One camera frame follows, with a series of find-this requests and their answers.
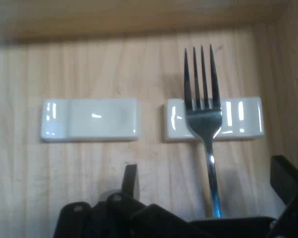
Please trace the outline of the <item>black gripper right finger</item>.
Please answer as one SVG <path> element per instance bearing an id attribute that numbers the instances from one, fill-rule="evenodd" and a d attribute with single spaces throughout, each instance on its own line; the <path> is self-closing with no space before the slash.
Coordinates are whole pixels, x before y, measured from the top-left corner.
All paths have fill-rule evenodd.
<path id="1" fill-rule="evenodd" d="M 270 184 L 286 205 L 269 238 L 298 238 L 298 169 L 283 155 L 271 158 Z"/>

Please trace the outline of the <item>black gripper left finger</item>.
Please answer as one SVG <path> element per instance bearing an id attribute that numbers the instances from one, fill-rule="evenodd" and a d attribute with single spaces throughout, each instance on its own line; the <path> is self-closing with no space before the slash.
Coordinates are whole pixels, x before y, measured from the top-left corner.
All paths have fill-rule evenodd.
<path id="1" fill-rule="evenodd" d="M 187 222 L 157 205 L 139 201 L 138 166 L 125 167 L 119 190 L 91 206 L 74 202 L 59 214 L 55 238 L 185 238 Z"/>

